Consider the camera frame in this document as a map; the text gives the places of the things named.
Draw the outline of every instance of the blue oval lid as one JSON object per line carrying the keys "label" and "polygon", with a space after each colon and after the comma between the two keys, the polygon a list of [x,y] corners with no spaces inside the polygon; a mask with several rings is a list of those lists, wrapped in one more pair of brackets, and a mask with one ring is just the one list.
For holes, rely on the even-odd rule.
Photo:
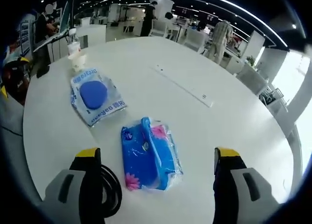
{"label": "blue oval lid", "polygon": [[98,109],[107,99],[107,88],[100,81],[88,81],[80,87],[80,95],[87,108]]}

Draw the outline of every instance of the plastic cup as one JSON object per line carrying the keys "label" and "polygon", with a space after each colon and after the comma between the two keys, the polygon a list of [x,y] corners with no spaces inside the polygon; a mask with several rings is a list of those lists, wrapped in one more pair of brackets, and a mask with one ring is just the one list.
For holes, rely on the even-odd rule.
{"label": "plastic cup", "polygon": [[86,54],[84,52],[75,52],[68,56],[68,59],[72,63],[72,69],[75,73],[82,71],[86,65]]}

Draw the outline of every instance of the bottle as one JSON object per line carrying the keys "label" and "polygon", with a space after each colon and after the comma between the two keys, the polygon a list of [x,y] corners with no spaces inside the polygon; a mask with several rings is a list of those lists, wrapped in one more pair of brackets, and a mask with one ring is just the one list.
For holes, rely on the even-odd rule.
{"label": "bottle", "polygon": [[69,30],[69,40],[67,42],[69,55],[74,54],[75,52],[79,52],[81,50],[80,41],[76,34],[76,31],[76,28]]}

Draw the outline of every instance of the pink flower print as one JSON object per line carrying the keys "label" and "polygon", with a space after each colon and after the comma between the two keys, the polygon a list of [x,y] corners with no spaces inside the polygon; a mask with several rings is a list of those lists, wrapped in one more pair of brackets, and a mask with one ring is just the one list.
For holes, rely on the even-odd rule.
{"label": "pink flower print", "polygon": [[167,135],[162,125],[158,125],[152,128],[152,134],[158,139],[166,139]]}
{"label": "pink flower print", "polygon": [[138,181],[138,178],[136,178],[134,174],[130,175],[129,173],[127,173],[125,180],[126,180],[126,187],[130,191],[140,188],[140,182]]}

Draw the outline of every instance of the wet wipes package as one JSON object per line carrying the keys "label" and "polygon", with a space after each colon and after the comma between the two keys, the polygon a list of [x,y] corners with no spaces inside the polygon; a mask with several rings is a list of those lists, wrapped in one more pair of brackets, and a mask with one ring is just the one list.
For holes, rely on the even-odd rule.
{"label": "wet wipes package", "polygon": [[122,128],[121,142],[129,190],[167,190],[181,180],[182,168],[167,125],[144,117]]}
{"label": "wet wipes package", "polygon": [[95,68],[75,75],[71,87],[71,104],[88,126],[126,107],[112,80]]}

